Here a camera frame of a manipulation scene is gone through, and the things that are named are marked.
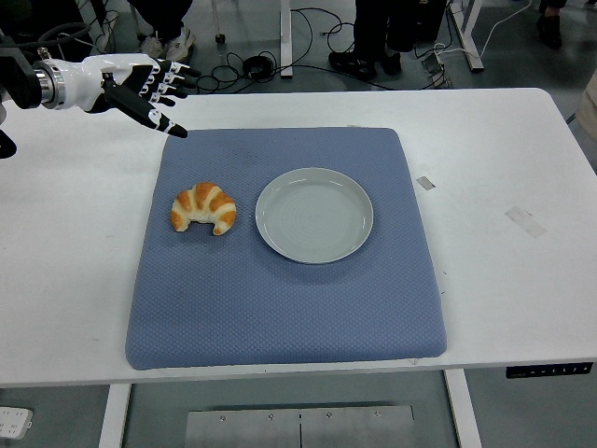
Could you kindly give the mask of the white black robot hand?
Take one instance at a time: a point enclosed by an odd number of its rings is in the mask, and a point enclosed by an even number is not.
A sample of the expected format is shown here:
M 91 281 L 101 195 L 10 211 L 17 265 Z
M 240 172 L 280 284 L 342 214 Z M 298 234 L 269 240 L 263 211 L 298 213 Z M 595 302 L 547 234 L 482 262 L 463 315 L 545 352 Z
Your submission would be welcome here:
M 180 138 L 187 130 L 157 109 L 174 106 L 197 87 L 192 67 L 144 53 L 90 56 L 80 63 L 47 59 L 39 68 L 51 75 L 54 98 L 48 108 L 77 106 L 91 114 L 115 108 L 149 129 Z

